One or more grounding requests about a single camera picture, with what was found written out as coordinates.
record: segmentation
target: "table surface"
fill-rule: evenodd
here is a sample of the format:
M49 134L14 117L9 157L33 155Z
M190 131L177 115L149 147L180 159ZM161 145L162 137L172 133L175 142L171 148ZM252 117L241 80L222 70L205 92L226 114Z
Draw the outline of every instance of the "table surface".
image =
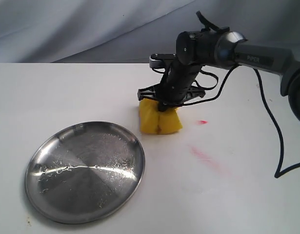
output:
M205 70L220 80L226 74ZM300 122L280 96L279 77L261 76L283 132L287 167L300 162ZM254 71L240 67L219 99L180 108L179 133L142 135L137 90L160 78L147 64L0 64L0 233L300 234L300 168L274 178L279 138ZM203 75L198 80L213 83ZM145 151L144 177L109 218L58 224L28 203L25 169L50 136L87 121L133 132Z

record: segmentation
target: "red stain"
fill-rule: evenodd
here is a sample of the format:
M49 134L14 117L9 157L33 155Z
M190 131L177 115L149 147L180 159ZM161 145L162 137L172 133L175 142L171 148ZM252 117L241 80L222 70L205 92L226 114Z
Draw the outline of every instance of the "red stain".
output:
M198 120L198 124L207 124L208 122L205 120Z
M191 148L191 153L201 159L205 164L207 164L209 167L211 167L213 170L217 171L218 173L221 174L229 174L229 172L224 169L219 163L214 161L211 157L208 155L204 154L203 152L199 151L196 147L190 146Z

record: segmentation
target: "white backdrop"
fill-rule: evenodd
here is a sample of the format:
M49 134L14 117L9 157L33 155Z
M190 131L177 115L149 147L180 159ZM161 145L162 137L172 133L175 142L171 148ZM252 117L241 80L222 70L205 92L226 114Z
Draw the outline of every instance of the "white backdrop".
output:
M199 30L198 10L300 55L300 0L0 0L0 62L146 62Z

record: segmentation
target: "sponge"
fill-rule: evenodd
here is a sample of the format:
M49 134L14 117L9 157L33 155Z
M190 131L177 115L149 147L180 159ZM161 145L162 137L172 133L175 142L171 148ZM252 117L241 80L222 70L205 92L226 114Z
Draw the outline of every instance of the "sponge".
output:
M158 102L142 99L139 103L140 131L147 134L171 134L182 128L176 108L158 111Z

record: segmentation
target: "metal plate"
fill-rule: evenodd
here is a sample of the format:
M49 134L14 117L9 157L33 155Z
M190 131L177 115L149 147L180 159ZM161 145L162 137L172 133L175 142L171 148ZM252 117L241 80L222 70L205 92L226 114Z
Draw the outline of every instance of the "metal plate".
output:
M25 190L49 219L87 223L121 207L143 171L144 152L131 132L113 123L87 122L60 131L37 150Z

